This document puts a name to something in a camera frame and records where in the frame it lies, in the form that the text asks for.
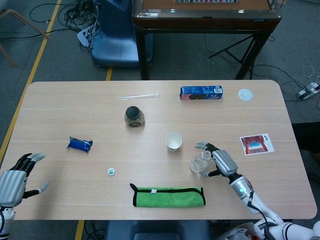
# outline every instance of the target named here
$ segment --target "yellow tape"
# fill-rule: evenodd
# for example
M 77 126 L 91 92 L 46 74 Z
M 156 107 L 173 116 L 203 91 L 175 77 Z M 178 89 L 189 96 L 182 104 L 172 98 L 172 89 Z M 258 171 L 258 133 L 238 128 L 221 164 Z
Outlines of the yellow tape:
M 60 4 L 61 3 L 61 0 L 58 0 L 56 2 L 56 4 Z M 57 13 L 58 13 L 58 9 L 59 9 L 59 5 L 56 5 L 55 8 L 54 8 L 54 11 L 52 13 L 52 17 L 51 17 L 51 21 L 48 25 L 48 28 L 46 29 L 46 33 L 47 32 L 50 32 L 51 29 L 52 29 L 52 26 L 54 25 L 54 21 L 55 21 L 55 18 L 57 16 Z M 16 107 L 15 109 L 15 112 L 14 112 L 14 115 L 13 115 L 13 118 L 11 120 L 11 123 L 10 123 L 10 126 L 8 128 L 8 131 L 6 132 L 6 135 L 4 137 L 4 140 L 3 140 L 3 143 L 1 145 L 1 148 L 0 148 L 0 164 L 2 162 L 2 158 L 4 157 L 5 155 L 5 152 L 6 152 L 6 149 L 7 149 L 7 146 L 9 144 L 9 141 L 10 141 L 10 138 L 11 138 L 11 134 L 14 130 L 14 127 L 15 127 L 15 124 L 16 124 L 16 121 L 17 121 L 17 118 L 18 118 L 18 114 L 19 114 L 19 111 L 20 111 L 20 108 L 21 108 L 21 104 L 22 104 L 22 101 L 24 99 L 24 96 L 26 94 L 26 90 L 27 88 L 29 87 L 29 85 L 32 83 L 33 79 L 34 79 L 34 76 L 36 74 L 36 71 L 37 71 L 37 68 L 38 68 L 38 65 L 39 65 L 39 62 L 40 62 L 40 59 L 42 57 L 42 54 L 45 50 L 45 47 L 46 47 L 46 44 L 47 44 L 47 41 L 48 39 L 47 38 L 44 38 L 43 41 L 42 41 L 42 44 L 41 44 L 41 47 L 39 49 L 39 52 L 38 52 L 38 55 L 36 56 L 36 59 L 34 61 L 34 64 L 33 64 L 33 67 L 32 67 L 32 70 L 31 70 L 31 73 L 29 75 L 29 78 L 25 84 L 25 87 L 24 87 L 24 90 L 22 92 L 22 95 L 21 95 L 21 98 L 20 98 L 20 101 L 18 103 L 18 106 Z
M 112 67 L 108 68 L 108 71 L 106 72 L 106 81 L 110 81 L 111 80 L 111 75 L 112 75 Z
M 78 226 L 76 227 L 76 233 L 74 240 L 81 240 L 82 239 L 82 232 L 84 231 L 85 220 L 79 220 Z

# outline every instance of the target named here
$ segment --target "paper cup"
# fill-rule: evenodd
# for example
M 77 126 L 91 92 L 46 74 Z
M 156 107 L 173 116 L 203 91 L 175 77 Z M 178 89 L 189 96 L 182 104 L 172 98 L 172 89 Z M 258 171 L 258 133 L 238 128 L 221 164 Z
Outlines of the paper cup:
M 177 151 L 182 145 L 182 137 L 176 132 L 171 132 L 166 136 L 165 143 L 169 151 Z

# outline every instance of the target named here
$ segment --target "black table leg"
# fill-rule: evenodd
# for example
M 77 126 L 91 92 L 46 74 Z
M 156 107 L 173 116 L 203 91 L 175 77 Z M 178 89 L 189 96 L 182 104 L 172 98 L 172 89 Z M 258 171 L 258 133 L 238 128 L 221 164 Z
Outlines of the black table leg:
M 141 32 L 141 31 L 135 32 L 136 48 L 138 51 L 141 80 L 149 80 L 145 36 L 146 35 L 144 32 Z
M 264 32 L 260 34 L 254 34 L 253 37 L 255 39 L 254 44 L 246 56 L 243 64 L 235 77 L 235 80 L 242 80 L 245 78 L 247 72 L 249 71 L 250 67 L 252 66 L 253 62 L 256 60 L 256 57 L 260 53 L 261 49 L 264 47 L 266 41 L 268 40 L 270 34 L 272 32 Z

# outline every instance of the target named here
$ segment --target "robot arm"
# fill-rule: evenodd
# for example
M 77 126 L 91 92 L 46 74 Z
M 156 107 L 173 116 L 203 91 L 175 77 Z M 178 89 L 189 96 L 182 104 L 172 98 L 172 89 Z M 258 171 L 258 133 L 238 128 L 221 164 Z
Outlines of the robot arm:
M 0 176 L 0 240 L 9 237 L 15 218 L 13 208 L 19 205 L 22 199 L 42 193 L 50 185 L 47 181 L 38 189 L 26 191 L 30 172 L 44 157 L 45 154 L 41 152 L 25 154 L 10 170 L 4 171 Z
M 259 195 L 254 191 L 249 180 L 237 173 L 238 166 L 225 150 L 220 150 L 207 142 L 198 142 L 197 149 L 211 152 L 216 170 L 212 172 L 200 172 L 204 177 L 222 175 L 229 178 L 229 184 L 251 214 L 261 214 L 263 219 L 254 224 L 254 230 L 260 239 L 268 240 L 309 240 L 312 237 L 320 237 L 320 221 L 313 230 L 284 222 L 275 212 L 270 210 Z

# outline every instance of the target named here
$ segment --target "black lid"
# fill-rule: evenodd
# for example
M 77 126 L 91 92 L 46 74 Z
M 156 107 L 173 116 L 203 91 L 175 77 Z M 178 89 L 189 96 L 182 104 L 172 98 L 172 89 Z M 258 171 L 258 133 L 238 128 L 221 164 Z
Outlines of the black lid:
M 136 120 L 139 118 L 140 110 L 136 106 L 130 106 L 126 109 L 125 115 L 131 120 Z

